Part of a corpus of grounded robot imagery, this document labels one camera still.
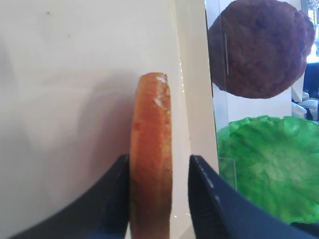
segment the white wall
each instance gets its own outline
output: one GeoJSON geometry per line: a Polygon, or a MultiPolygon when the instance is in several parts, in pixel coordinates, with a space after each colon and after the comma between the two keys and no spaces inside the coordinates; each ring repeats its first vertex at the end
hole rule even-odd
{"type": "MultiPolygon", "coordinates": [[[[207,24],[210,27],[220,11],[223,11],[231,0],[206,0],[207,24]]],[[[290,0],[290,4],[301,9],[300,0],[290,0]]],[[[296,83],[298,94],[302,93],[302,83],[296,83]]],[[[245,117],[270,115],[274,117],[291,116],[291,89],[271,99],[245,99],[225,93],[214,86],[214,110],[216,128],[226,126],[228,122],[240,120],[245,117]]]]}

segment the lettuce leaf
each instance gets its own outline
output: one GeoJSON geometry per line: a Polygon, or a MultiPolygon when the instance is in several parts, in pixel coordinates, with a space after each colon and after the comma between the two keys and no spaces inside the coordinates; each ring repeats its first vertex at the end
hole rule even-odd
{"type": "Polygon", "coordinates": [[[319,125],[262,116],[217,137],[219,158],[232,159],[220,160],[220,174],[238,192],[287,224],[319,222],[319,125]]]}

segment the green lettuce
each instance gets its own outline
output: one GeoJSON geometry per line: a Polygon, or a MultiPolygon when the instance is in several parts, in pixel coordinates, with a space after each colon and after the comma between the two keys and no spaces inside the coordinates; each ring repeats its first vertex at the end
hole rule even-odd
{"type": "Polygon", "coordinates": [[[220,175],[238,192],[287,224],[319,222],[318,124],[246,118],[217,139],[220,175]]]}

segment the crust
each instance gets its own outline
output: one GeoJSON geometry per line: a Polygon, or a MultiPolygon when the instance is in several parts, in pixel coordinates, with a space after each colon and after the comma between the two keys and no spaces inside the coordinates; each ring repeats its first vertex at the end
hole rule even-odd
{"type": "Polygon", "coordinates": [[[171,212],[171,112],[167,75],[140,78],[135,101],[131,152],[133,238],[168,238],[171,212]]]}

